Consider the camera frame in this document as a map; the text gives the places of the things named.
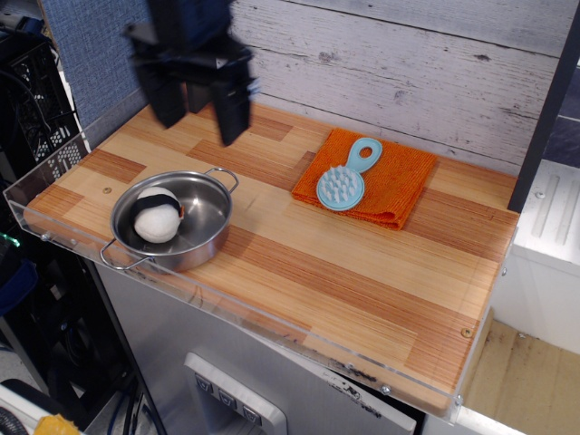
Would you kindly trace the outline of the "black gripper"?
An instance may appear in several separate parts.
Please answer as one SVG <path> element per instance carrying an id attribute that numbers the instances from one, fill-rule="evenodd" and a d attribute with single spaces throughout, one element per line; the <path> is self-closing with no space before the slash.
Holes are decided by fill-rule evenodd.
<path id="1" fill-rule="evenodd" d="M 230 34 L 228 1 L 149 1 L 150 20 L 124 30 L 135 72 L 158 121 L 171 128 L 186 114 L 182 81 L 210 84 L 224 146 L 250 126 L 259 80 L 253 54 Z"/>

